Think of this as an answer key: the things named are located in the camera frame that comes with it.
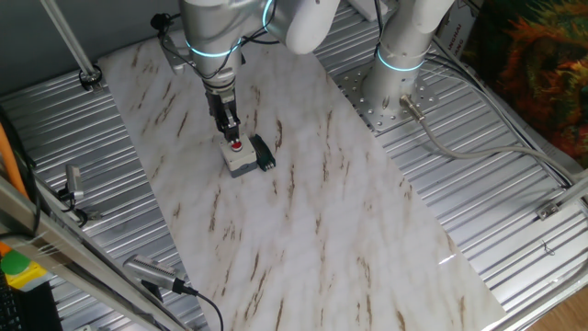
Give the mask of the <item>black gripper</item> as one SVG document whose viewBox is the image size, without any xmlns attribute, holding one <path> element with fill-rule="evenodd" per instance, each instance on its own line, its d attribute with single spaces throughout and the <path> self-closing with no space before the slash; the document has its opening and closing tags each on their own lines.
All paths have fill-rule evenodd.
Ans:
<svg viewBox="0 0 588 331">
<path fill-rule="evenodd" d="M 235 87 L 205 86 L 205 95 L 209 104 L 209 114 L 215 119 L 217 130 L 229 143 L 237 143 L 240 120 L 236 116 Z"/>
</svg>

